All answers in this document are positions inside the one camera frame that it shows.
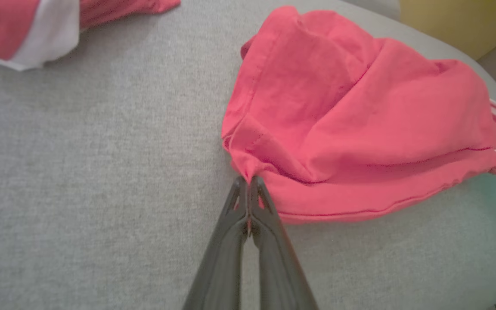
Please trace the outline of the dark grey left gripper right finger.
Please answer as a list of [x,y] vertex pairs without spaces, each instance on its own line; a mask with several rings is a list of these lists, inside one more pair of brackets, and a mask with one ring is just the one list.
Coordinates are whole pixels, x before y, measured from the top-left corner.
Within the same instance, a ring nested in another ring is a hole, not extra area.
[[260,308],[317,310],[319,307],[264,180],[248,190],[251,234],[259,250]]

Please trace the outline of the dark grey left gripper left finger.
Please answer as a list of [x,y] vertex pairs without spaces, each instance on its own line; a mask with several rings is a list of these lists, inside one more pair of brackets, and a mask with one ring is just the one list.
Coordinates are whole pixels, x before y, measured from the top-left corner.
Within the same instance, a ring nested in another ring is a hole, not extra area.
[[248,185],[238,177],[187,294],[184,310],[238,310],[243,247],[248,237]]

